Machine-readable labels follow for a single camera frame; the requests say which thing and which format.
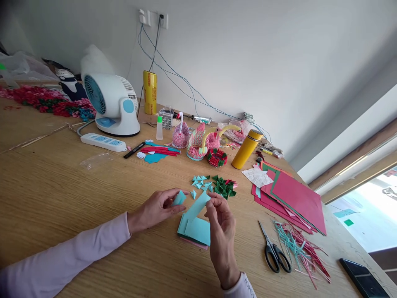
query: scissors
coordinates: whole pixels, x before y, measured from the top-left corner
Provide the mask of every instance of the scissors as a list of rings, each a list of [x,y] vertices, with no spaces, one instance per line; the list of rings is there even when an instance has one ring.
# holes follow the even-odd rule
[[[262,224],[260,221],[258,221],[259,225],[261,226],[262,232],[265,235],[266,238],[266,246],[265,246],[265,257],[266,261],[268,262],[268,265],[270,269],[272,269],[273,272],[279,273],[280,272],[280,266],[283,268],[283,270],[287,273],[291,273],[291,264],[288,262],[287,258],[285,257],[284,253],[277,247],[277,245],[273,244],[268,235],[265,232],[265,229],[263,228]],[[269,260],[269,255],[272,257],[273,262],[275,264],[275,267]]]

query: black scissors handle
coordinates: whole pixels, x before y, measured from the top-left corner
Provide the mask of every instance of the black scissors handle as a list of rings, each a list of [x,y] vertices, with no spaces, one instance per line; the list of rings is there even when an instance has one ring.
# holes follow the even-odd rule
[[[278,265],[278,259],[276,259],[276,256],[274,255],[272,248],[268,244],[266,244],[266,246],[265,246],[265,258],[266,258],[266,262],[268,263],[270,269],[272,269],[272,271],[275,273],[279,273],[280,266]]]
[[[275,244],[273,244],[273,250],[274,253],[276,254],[278,263],[281,265],[281,268],[283,268],[285,272],[291,273],[292,271],[291,264],[288,262],[288,259],[286,258],[284,253]]]

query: crumpled paper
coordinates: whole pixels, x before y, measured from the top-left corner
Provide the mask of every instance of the crumpled paper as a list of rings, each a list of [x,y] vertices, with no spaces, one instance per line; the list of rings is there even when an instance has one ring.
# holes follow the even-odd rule
[[[242,173],[257,187],[261,188],[267,184],[273,183],[273,180],[267,175],[267,171],[262,171],[259,168],[251,168],[242,171]]]

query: smartphone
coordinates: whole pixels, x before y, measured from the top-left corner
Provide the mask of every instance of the smartphone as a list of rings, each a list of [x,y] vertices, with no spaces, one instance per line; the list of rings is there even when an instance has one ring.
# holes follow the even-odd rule
[[[339,259],[339,262],[364,298],[390,298],[366,267],[345,259]]]

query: hand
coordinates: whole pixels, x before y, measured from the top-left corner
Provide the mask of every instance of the hand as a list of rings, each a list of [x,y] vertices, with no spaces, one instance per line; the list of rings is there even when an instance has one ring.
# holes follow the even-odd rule
[[[171,207],[181,189],[156,191],[133,214],[128,213],[128,229],[131,234],[146,230],[186,209],[183,205]]]
[[[211,199],[207,202],[207,213],[204,216],[210,220],[211,261],[222,288],[228,290],[240,278],[240,271],[234,256],[236,220],[226,199],[214,192],[208,195]]]

